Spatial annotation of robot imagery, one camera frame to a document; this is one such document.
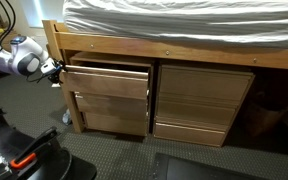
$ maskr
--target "drawer front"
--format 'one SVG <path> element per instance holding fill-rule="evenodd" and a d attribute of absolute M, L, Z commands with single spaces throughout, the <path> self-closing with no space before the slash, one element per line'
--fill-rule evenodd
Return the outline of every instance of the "drawer front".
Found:
<path fill-rule="evenodd" d="M 122 119 L 136 117 L 138 121 L 146 120 L 146 101 L 142 99 L 77 93 L 76 103 L 81 112 L 115 116 Z"/>
<path fill-rule="evenodd" d="M 146 121 L 138 117 L 123 119 L 116 116 L 103 116 L 92 113 L 84 113 L 86 128 L 146 136 L 148 126 Z"/>
<path fill-rule="evenodd" d="M 159 98 L 157 116 L 185 120 L 194 125 L 197 122 L 229 125 L 235 109 L 202 104 L 189 104 Z"/>
<path fill-rule="evenodd" d="M 251 76 L 162 69 L 160 92 L 240 101 Z"/>
<path fill-rule="evenodd" d="M 197 129 L 208 129 L 214 131 L 221 131 L 226 132 L 229 128 L 228 125 L 221 125 L 221 124 L 213 124 L 213 123 L 205 123 L 205 122 L 193 122 L 183 119 L 174 119 L 174 118 L 167 118 L 167 117 L 160 117 L 157 116 L 155 122 L 161 124 L 169 124 L 175 126 L 184 126 L 190 128 L 197 128 Z"/>
<path fill-rule="evenodd" d="M 63 72 L 69 91 L 146 99 L 148 73 L 67 66 Z"/>
<path fill-rule="evenodd" d="M 170 140 L 221 146 L 225 133 L 168 124 L 155 124 L 155 137 Z"/>

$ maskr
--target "white bedsheet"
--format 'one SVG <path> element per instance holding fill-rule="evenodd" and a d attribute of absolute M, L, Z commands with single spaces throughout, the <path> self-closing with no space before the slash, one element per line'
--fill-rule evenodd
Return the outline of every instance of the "white bedsheet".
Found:
<path fill-rule="evenodd" d="M 71 32 L 288 48 L 288 0 L 66 0 Z"/>

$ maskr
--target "bed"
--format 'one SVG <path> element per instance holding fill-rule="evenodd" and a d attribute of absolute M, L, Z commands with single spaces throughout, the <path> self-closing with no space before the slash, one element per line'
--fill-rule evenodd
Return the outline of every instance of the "bed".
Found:
<path fill-rule="evenodd" d="M 153 0 L 67 0 L 64 3 L 63 10 L 64 23 L 58 23 L 54 20 L 43 21 L 49 51 L 54 58 L 63 59 L 69 65 L 72 63 L 70 58 L 76 52 L 88 52 L 104 55 L 104 61 L 108 63 L 112 63 L 114 57 L 129 56 L 177 62 L 288 69 L 288 1 L 281 3 L 277 0 L 234 0 L 230 2 L 201 0 L 196 3 L 193 0 L 161 0 L 158 2 L 156 3 Z M 94 61 L 95 59 L 97 62 L 101 60 L 98 57 L 92 60 L 85 60 L 83 57 L 77 57 L 76 59 L 82 59 L 82 61 Z M 184 77 L 186 72 L 191 71 L 190 68 L 179 68 L 179 72 L 184 74 L 182 75 L 182 73 L 175 73 L 177 70 L 174 70 L 174 66 L 165 67 L 172 76 L 178 74 Z M 94 74 L 94 69 L 81 68 L 80 72 L 77 73 L 81 75 L 80 77 L 65 75 L 65 73 L 63 73 L 64 76 L 62 75 L 64 82 L 70 81 L 64 83 L 62 89 L 77 132 L 81 132 L 85 128 L 86 115 L 83 117 L 80 113 L 81 110 L 78 104 L 80 100 L 76 99 L 79 96 L 76 92 L 87 91 L 87 93 L 94 94 L 94 91 L 90 91 L 90 89 L 95 88 L 96 90 L 96 87 L 87 84 L 87 82 L 94 79 L 87 79 L 90 78 L 89 76 L 82 78 L 85 73 Z M 112 77 L 111 71 L 105 73 L 105 77 Z M 239 79 L 236 81 L 238 84 L 234 84 L 234 87 L 240 87 L 240 95 L 235 100 L 223 100 L 220 96 L 213 99 L 206 97 L 196 100 L 203 101 L 206 104 L 215 103 L 221 108 L 225 106 L 224 108 L 230 111 L 230 114 L 227 115 L 230 120 L 225 122 L 225 125 L 205 124 L 203 122 L 185 126 L 193 134 L 199 135 L 202 133 L 200 134 L 201 137 L 206 137 L 207 140 L 210 138 L 214 142 L 204 142 L 202 144 L 221 146 L 254 76 L 252 73 L 236 73 L 230 70 L 214 69 L 207 70 L 207 73 L 206 70 L 200 72 L 200 70 L 195 69 L 193 74 L 198 77 L 201 73 L 213 73 L 213 75 L 216 73 L 216 77 L 219 78 L 230 77 L 225 79 L 229 83 L 232 79 Z M 126 77 L 124 76 L 125 72 L 114 71 L 113 74 L 114 76 L 123 74 L 118 77 L 119 79 Z M 141 82 L 147 81 L 145 79 L 147 74 L 144 76 L 140 77 L 142 78 Z M 239 84 L 240 79 L 244 79 L 243 84 Z M 108 92 L 111 96 L 112 93 L 116 93 L 116 89 L 110 88 L 114 91 Z M 213 85 L 213 90 L 217 91 L 218 88 Z M 181 96 L 192 98 L 191 95 L 184 93 Z M 101 98 L 105 96 L 106 100 L 108 98 L 108 94 L 100 94 L 100 96 Z M 213 110 L 207 109 L 203 112 L 212 114 Z M 174 132 L 178 132 L 178 135 L 181 136 L 182 124 L 180 128 L 177 125 L 167 127 L 173 129 Z"/>

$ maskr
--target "open drawer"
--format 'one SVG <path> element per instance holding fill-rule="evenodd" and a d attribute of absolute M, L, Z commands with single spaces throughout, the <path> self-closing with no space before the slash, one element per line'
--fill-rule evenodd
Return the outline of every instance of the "open drawer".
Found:
<path fill-rule="evenodd" d="M 147 68 L 132 71 L 89 66 L 66 66 L 68 72 L 63 72 L 63 81 L 69 91 L 147 99 Z"/>

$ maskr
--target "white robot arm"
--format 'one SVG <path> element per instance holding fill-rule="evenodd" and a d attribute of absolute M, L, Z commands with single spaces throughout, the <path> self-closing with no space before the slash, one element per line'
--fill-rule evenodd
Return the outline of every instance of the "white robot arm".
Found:
<path fill-rule="evenodd" d="M 18 36 L 11 40 L 12 53 L 0 46 L 0 71 L 9 74 L 29 76 L 40 65 L 44 75 L 57 70 L 56 65 L 48 53 L 34 40 L 25 36 Z"/>

